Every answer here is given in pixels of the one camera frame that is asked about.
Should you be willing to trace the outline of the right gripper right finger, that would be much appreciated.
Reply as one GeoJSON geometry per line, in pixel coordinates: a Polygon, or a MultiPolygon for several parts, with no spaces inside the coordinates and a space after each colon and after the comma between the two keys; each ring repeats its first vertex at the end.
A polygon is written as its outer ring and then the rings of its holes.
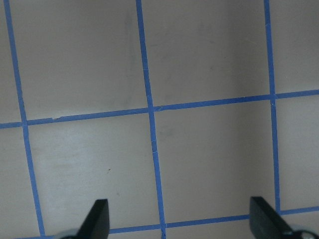
{"type": "Polygon", "coordinates": [[[249,227],[256,239],[301,239],[263,197],[251,197],[249,227]]]}

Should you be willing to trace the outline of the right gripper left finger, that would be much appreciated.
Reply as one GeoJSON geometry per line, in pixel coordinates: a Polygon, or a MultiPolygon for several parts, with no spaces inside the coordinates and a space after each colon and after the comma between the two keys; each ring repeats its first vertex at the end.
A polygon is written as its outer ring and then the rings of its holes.
{"type": "Polygon", "coordinates": [[[107,199],[95,201],[85,218],[76,239],[107,239],[110,231],[109,204],[107,199]]]}

